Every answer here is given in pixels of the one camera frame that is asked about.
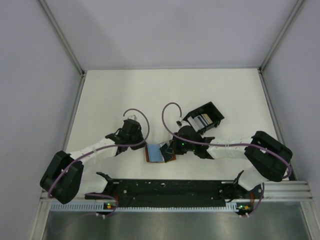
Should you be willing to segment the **brown leather card holder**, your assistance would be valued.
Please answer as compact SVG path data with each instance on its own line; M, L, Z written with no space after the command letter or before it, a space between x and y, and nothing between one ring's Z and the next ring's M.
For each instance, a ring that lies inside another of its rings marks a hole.
M161 164L177 159L172 148L172 141L157 144L147 144L145 147L145 157L147 163Z

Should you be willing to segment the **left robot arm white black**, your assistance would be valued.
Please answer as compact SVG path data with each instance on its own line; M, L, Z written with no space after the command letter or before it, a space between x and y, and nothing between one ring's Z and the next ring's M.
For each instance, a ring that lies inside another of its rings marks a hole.
M129 148L138 150L146 146L140 123L126 119L115 133L106 135L99 142L81 150L66 153L58 151L40 180L47 197L62 204L76 196L98 194L109 198L114 191L109 177L96 169L96 165L116 157Z

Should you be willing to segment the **credit cards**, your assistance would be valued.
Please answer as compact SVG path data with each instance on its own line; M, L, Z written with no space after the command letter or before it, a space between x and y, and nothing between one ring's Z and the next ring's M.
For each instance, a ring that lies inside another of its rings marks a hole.
M207 114L200 114L195 117L190 116L187 120L197 130L208 127L213 123L213 121L210 119L210 117Z

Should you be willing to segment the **black card rack box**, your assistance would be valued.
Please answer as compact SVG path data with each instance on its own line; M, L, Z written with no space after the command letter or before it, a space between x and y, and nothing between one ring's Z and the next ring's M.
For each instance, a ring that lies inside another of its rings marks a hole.
M225 117L210 101L186 114L183 118L193 129L203 135L208 130L217 128Z

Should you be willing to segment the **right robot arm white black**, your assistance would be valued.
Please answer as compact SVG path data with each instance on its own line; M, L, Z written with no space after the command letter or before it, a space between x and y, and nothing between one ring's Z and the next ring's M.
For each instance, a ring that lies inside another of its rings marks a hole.
M257 131L250 138L223 141L203 137L185 125L172 136L171 148L175 155L193 152L200 159L249 161L252 166L242 170L234 180L233 192L239 198L245 198L258 185L281 182L292 173L293 152L264 131Z

